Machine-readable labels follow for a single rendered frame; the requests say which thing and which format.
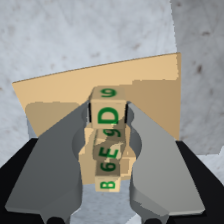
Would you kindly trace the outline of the tan flat mat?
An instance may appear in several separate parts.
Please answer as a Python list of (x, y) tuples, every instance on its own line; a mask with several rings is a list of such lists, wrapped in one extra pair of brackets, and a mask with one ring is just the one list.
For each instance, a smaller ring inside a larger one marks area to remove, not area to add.
[[(169, 53), (84, 67), (12, 83), (36, 134), (40, 136), (59, 120), (90, 100), (94, 87), (123, 87), (132, 102), (179, 140), (181, 103), (181, 53)], [(79, 152), (82, 183), (95, 184), (92, 160), (96, 129), (85, 128), (86, 145)], [(121, 181), (131, 179), (136, 160), (129, 147), (130, 128), (125, 123), (126, 147), (120, 160)]]

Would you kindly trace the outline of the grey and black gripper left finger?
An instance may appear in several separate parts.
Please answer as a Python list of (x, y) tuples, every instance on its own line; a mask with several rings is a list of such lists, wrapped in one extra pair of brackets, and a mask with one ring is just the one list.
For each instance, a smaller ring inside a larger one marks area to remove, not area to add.
[(87, 100), (0, 168), (0, 224), (46, 224), (52, 216), (70, 224), (82, 204), (79, 152), (86, 144), (84, 123), (91, 122)]

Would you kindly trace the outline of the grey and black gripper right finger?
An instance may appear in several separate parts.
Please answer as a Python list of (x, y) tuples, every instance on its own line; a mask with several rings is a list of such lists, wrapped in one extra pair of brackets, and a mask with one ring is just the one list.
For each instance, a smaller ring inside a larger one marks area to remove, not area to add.
[(150, 218), (162, 224), (224, 224), (224, 185), (190, 148), (130, 101), (125, 123), (137, 159), (131, 171), (130, 207), (141, 224)]

